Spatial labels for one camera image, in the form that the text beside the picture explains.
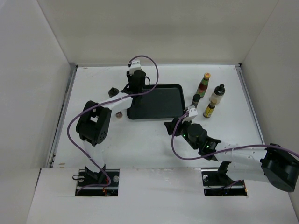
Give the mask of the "small brown spice jar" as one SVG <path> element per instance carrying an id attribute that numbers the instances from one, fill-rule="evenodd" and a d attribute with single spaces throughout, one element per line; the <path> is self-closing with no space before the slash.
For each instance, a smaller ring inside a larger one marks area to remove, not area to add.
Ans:
<path id="1" fill-rule="evenodd" d="M 123 116 L 122 112 L 118 112 L 118 113 L 116 113 L 116 117 L 117 117 L 117 118 L 122 118 L 122 116 Z"/>

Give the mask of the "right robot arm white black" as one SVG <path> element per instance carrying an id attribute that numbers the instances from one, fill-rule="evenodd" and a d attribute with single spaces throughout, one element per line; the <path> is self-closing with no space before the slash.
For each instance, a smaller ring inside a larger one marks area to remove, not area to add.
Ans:
<path id="1" fill-rule="evenodd" d="M 298 153 L 276 144 L 231 145 L 209 137 L 200 124 L 184 118 L 174 118 L 164 125 L 169 136 L 181 136 L 198 151 L 198 160 L 221 163 L 216 174 L 219 183 L 253 180 L 270 183 L 284 192 L 295 191 L 299 177 Z"/>

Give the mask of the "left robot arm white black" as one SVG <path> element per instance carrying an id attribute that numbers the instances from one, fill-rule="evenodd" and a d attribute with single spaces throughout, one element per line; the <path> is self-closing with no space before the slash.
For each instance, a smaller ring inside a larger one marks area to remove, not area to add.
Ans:
<path id="1" fill-rule="evenodd" d="M 134 100 L 144 95 L 145 80 L 147 78 L 142 69 L 128 71 L 128 83 L 121 91 L 112 87 L 108 91 L 108 100 L 101 103 L 89 100 L 83 111 L 75 118 L 78 119 L 75 130 L 84 146 L 80 147 L 77 143 L 73 144 L 99 169 L 90 171 L 85 168 L 85 173 L 88 174 L 88 179 L 93 186 L 108 186 L 111 183 L 111 178 L 106 172 L 103 158 L 96 161 L 90 155 L 90 149 L 102 143 L 106 138 L 111 117 L 130 108 Z"/>

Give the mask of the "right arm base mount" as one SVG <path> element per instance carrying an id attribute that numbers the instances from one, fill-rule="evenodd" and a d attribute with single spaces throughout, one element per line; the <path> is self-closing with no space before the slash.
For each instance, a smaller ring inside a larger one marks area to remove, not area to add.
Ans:
<path id="1" fill-rule="evenodd" d="M 218 168 L 202 168 L 205 196 L 247 196 L 244 180 L 234 181 L 227 176 L 231 162 L 222 162 Z"/>

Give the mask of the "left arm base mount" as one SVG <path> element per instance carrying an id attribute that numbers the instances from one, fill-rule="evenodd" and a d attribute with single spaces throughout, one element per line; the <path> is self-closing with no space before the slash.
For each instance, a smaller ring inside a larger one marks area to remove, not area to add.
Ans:
<path id="1" fill-rule="evenodd" d="M 85 167 L 78 174 L 72 176 L 76 181 L 75 196 L 118 196 L 120 170 L 108 169 L 105 171 L 109 179 L 101 172 L 93 172 Z"/>

